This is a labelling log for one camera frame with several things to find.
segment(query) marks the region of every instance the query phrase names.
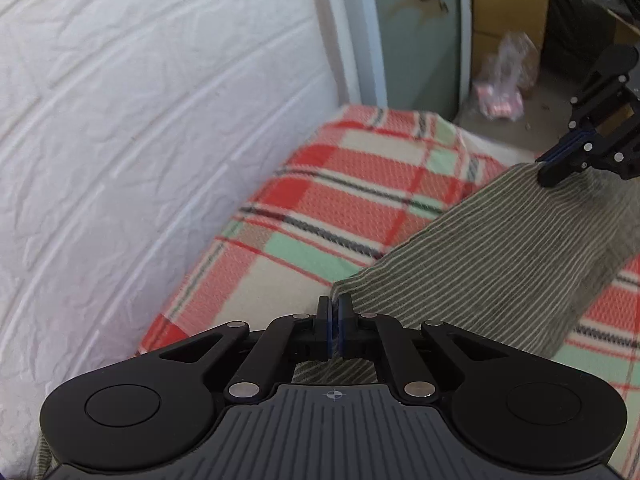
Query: cardboard box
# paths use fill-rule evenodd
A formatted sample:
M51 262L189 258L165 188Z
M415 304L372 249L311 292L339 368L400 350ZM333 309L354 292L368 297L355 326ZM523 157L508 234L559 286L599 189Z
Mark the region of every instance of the cardboard box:
M537 50L545 41L549 0L473 0L471 76L479 74L482 60L495 54L507 32L526 33Z

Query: checkered tablecloth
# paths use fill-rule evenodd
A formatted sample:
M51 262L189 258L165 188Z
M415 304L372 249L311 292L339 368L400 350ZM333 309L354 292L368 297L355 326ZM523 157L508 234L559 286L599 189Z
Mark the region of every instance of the checkered tablecloth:
M230 320L253 330L313 313L330 285L369 266L505 169L437 115L344 108L296 150L213 240L140 345L146 352ZM609 381L629 411L612 465L640 479L640 258L559 351Z

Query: silver pin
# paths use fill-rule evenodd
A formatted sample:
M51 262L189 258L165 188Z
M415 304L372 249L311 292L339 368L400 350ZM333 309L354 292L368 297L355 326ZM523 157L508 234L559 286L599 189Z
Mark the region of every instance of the silver pin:
M253 397L260 392L260 386L254 383L236 383L229 386L229 395L238 399Z
M429 397L436 392L436 387L425 381L414 381L404 387L404 392L412 397Z

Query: circular logo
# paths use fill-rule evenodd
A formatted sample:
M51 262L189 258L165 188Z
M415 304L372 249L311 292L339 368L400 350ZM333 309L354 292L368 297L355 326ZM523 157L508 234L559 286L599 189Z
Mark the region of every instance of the circular logo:
M342 397L342 392L339 392L338 390L331 390L327 392L326 396L331 400L338 400L340 399L340 397Z

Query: red plaid fabric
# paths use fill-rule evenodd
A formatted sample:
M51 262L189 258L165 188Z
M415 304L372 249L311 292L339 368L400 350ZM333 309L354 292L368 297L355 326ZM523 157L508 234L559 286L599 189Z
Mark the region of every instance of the red plaid fabric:
M256 330L278 316L313 313L334 281L369 266L505 170L497 148L474 148L472 137L435 114L344 108L214 239L140 351L234 319ZM635 260L620 272L556 357L625 397L629 424L612 465L629 478L640 478L639 270Z

